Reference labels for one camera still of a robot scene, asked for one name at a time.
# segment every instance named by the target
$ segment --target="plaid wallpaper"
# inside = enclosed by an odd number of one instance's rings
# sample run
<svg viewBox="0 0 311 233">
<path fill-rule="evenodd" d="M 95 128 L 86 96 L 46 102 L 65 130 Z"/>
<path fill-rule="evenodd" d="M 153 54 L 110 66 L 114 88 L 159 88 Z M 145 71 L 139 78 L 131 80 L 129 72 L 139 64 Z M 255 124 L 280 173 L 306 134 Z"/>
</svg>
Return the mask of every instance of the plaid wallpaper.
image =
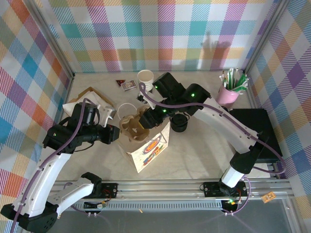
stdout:
<svg viewBox="0 0 311 233">
<path fill-rule="evenodd" d="M 0 0 L 0 208 L 24 188 L 69 79 L 21 0 Z M 12 222 L 0 215 L 0 232 Z"/>
<path fill-rule="evenodd" d="M 270 116 L 300 213 L 311 232 L 311 1 L 292 0 L 250 72 Z"/>
<path fill-rule="evenodd" d="M 36 0 L 77 72 L 244 66 L 278 0 Z"/>
</svg>

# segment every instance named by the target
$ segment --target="beige table surface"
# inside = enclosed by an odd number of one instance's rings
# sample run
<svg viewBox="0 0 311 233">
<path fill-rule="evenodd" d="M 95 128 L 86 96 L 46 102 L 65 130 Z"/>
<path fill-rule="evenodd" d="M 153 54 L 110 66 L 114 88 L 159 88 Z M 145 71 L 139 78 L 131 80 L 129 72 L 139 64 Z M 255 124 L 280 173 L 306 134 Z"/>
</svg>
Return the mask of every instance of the beige table surface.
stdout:
<svg viewBox="0 0 311 233">
<path fill-rule="evenodd" d="M 163 72 L 154 72 L 155 78 Z M 200 84 L 213 97 L 221 85 L 221 72 L 171 72 L 187 88 L 191 83 Z M 136 72 L 77 74 L 69 100 L 92 86 L 108 96 L 115 106 L 128 100 L 135 101 L 138 89 L 124 92 L 115 80 L 137 80 Z M 250 108 L 246 94 L 240 95 L 233 108 Z M 120 109 L 122 113 L 133 113 L 131 106 Z M 118 125 L 118 118 L 109 122 Z M 87 147 L 84 143 L 79 149 Z M 75 152 L 61 170 L 57 180 L 76 180 L 89 171 L 105 180 L 124 179 L 195 179 L 220 178 L 233 156 L 228 142 L 213 128 L 192 117 L 183 133 L 170 131 L 169 146 L 140 173 L 122 155 L 116 142 L 106 145 L 96 142 L 82 152 Z M 266 164 L 258 165 L 267 169 Z M 269 174 L 253 170 L 249 177 L 269 177 Z"/>
</svg>

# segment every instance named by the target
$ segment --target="orange label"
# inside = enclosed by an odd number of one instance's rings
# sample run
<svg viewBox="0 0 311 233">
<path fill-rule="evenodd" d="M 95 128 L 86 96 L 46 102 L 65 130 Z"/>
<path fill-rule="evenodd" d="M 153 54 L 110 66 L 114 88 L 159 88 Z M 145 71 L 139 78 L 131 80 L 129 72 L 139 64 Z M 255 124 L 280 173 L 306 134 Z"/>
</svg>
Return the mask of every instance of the orange label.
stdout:
<svg viewBox="0 0 311 233">
<path fill-rule="evenodd" d="M 267 203 L 267 202 L 273 200 L 274 198 L 276 198 L 276 195 L 274 194 L 274 192 L 267 193 L 266 195 L 263 195 L 261 197 L 261 199 L 264 203 Z"/>
</svg>

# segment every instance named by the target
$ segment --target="pink cup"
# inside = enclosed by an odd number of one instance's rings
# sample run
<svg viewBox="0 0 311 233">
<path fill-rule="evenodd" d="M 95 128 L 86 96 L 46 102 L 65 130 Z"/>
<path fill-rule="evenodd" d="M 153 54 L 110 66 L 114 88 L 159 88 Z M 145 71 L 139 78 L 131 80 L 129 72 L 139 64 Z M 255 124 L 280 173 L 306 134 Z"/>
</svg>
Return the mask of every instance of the pink cup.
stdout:
<svg viewBox="0 0 311 233">
<path fill-rule="evenodd" d="M 227 90 L 223 85 L 221 85 L 216 101 L 222 107 L 231 108 L 238 96 L 238 92 Z"/>
</svg>

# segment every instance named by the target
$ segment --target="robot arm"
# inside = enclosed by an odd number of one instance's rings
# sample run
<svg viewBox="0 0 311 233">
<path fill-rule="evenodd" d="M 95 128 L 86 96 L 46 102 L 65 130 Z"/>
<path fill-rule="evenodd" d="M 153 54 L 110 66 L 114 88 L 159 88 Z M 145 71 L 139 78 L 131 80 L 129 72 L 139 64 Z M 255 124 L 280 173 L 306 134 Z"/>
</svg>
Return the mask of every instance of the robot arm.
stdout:
<svg viewBox="0 0 311 233">
<path fill-rule="evenodd" d="M 20 196 L 12 204 L 4 205 L 1 210 L 1 214 L 11 220 L 20 212 L 17 221 L 20 227 L 28 231 L 34 233 L 48 231 L 55 223 L 57 217 L 76 201 L 85 196 L 100 196 L 102 193 L 102 179 L 87 172 L 74 184 L 67 186 L 55 195 L 49 196 L 59 172 L 69 160 L 76 147 L 83 142 L 93 144 L 95 141 L 101 141 L 105 144 L 110 144 L 119 137 L 119 128 L 111 125 L 103 127 L 95 124 L 95 115 L 98 114 L 99 116 L 98 109 L 95 105 L 86 103 L 82 123 L 76 136 L 57 155 L 49 159 L 46 164 L 43 164 L 76 131 L 82 106 L 82 103 L 76 104 L 71 117 L 67 117 L 48 130 L 47 136 L 43 141 L 45 149 L 37 163 L 32 178 L 29 179 Z M 111 113 L 104 116 L 106 118 L 114 115 L 111 108 L 106 112 Z M 27 198 L 22 201 L 24 193 L 27 193 L 26 189 L 29 189 Z"/>
<path fill-rule="evenodd" d="M 166 117 L 172 117 L 173 120 L 175 113 L 181 112 L 202 120 L 221 133 L 236 150 L 219 184 L 221 190 L 230 196 L 231 189 L 245 174 L 250 173 L 263 149 L 263 145 L 256 142 L 256 139 L 260 137 L 261 141 L 266 142 L 268 138 L 264 133 L 259 135 L 237 121 L 198 84 L 191 84 L 185 89 L 170 73 L 165 73 L 153 85 L 166 99 L 143 114 L 139 120 L 142 127 L 151 129 L 160 125 Z M 203 108 L 195 103 L 202 103 L 207 107 Z"/>
</svg>

